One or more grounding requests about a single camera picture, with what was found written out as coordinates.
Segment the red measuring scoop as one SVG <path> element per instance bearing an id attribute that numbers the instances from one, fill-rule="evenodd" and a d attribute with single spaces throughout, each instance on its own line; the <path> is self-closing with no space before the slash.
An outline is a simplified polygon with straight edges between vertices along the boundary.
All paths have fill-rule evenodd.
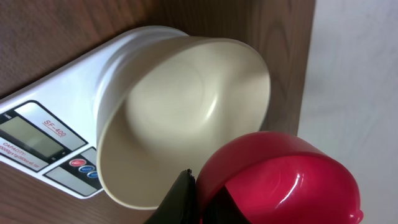
<path id="1" fill-rule="evenodd" d="M 285 133 L 245 134 L 219 148 L 197 178 L 200 213 L 222 191 L 250 223 L 360 223 L 364 218 L 349 170 Z"/>

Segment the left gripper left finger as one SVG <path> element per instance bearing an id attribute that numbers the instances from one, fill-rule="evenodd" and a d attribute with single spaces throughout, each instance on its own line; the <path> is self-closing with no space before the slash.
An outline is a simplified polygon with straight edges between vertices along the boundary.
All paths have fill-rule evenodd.
<path id="1" fill-rule="evenodd" d="M 192 170 L 183 170 L 145 224 L 197 223 L 196 183 Z"/>

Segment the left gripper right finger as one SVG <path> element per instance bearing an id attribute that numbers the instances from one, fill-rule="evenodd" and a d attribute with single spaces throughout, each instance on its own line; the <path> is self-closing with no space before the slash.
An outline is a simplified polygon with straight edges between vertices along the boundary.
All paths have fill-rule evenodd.
<path id="1" fill-rule="evenodd" d="M 205 224 L 250 224 L 224 186 L 205 210 Z"/>

